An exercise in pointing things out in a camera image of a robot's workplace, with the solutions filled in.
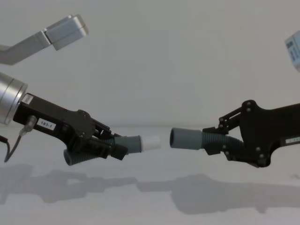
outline silver metal cylinder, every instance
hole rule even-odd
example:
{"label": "silver metal cylinder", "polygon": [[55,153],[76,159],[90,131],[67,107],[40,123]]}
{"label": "silver metal cylinder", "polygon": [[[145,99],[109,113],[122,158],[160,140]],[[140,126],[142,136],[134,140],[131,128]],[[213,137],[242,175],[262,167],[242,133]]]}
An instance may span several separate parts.
{"label": "silver metal cylinder", "polygon": [[0,73],[0,123],[10,123],[27,87],[27,84]]}

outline white backdrop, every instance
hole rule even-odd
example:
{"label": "white backdrop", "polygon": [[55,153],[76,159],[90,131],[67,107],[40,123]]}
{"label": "white backdrop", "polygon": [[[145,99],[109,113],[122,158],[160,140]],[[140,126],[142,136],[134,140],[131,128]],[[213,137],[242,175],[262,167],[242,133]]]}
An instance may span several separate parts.
{"label": "white backdrop", "polygon": [[29,91],[111,126],[211,125],[248,99],[299,102],[284,41],[297,0],[2,0],[0,44],[68,14],[90,34],[0,70]]}

